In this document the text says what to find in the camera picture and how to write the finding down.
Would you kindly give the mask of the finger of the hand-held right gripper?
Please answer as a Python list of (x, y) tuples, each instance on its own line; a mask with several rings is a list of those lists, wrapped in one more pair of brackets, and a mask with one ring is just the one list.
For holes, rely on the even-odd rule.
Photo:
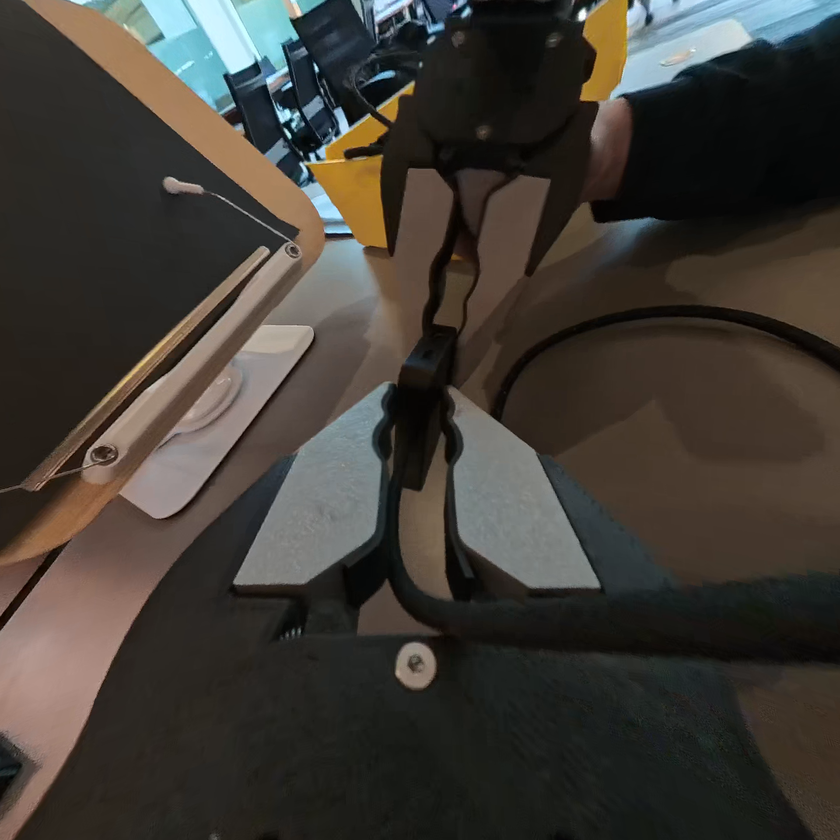
[(450, 185), (434, 169), (409, 169), (395, 242), (404, 343), (416, 343), (434, 324), (444, 299), (455, 228), (455, 195)]
[(476, 241), (476, 279), (461, 340), (504, 319), (520, 291), (550, 182), (540, 177), (457, 177), (467, 229)]

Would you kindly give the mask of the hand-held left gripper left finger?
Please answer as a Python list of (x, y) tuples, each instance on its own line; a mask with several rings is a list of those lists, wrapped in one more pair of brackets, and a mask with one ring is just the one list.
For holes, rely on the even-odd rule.
[(382, 588), (394, 390), (379, 385), (301, 446), (234, 578), (238, 594), (360, 607)]

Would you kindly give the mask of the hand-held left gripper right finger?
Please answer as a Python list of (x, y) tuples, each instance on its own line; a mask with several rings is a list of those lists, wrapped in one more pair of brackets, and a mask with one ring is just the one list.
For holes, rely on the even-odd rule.
[(599, 593), (538, 454), (454, 387), (447, 399), (446, 575), (455, 599)]

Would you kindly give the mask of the yellow plastic bin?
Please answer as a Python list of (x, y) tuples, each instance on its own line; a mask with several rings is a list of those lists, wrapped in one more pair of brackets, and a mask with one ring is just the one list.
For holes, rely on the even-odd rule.
[[(591, 75), (581, 90), (584, 102), (608, 99), (622, 78), (627, 58), (626, 15), (625, 1), (598, 2), (587, 11), (583, 35), (596, 56)], [(326, 161), (311, 167), (355, 240), (363, 247), (379, 249), (386, 247), (381, 159), (368, 156), (348, 160), (344, 152), (378, 140), (384, 131), (385, 126), (366, 116), (327, 147)]]

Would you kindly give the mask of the black hub adapter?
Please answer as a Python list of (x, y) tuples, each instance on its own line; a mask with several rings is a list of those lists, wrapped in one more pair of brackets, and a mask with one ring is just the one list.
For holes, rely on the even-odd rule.
[(400, 370), (395, 388), (395, 463), (383, 549), (399, 603), (421, 623), (465, 641), (568, 653), (609, 653), (838, 663), (838, 575), (729, 581), (627, 594), (447, 602), (413, 582), (399, 537), (403, 489), (421, 489), (444, 422), (455, 330), (433, 328)]

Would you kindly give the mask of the person's right forearm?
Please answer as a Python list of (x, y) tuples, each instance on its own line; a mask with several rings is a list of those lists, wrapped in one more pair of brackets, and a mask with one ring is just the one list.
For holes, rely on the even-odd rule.
[(598, 223), (683, 221), (839, 196), (839, 17), (632, 91), (633, 138)]

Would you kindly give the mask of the person's right hand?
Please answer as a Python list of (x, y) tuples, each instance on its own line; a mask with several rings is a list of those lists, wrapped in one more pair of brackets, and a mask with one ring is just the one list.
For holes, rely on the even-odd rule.
[(581, 203), (613, 200), (623, 183), (633, 138), (633, 112), (626, 98), (600, 102), (591, 127), (590, 157)]

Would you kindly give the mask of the white paper sheet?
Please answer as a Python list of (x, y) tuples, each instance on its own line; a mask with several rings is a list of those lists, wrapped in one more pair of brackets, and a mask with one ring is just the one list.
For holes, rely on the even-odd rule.
[(333, 204), (320, 184), (314, 182), (305, 185), (302, 187), (302, 191), (317, 210), (326, 238), (352, 238), (354, 236), (339, 209)]

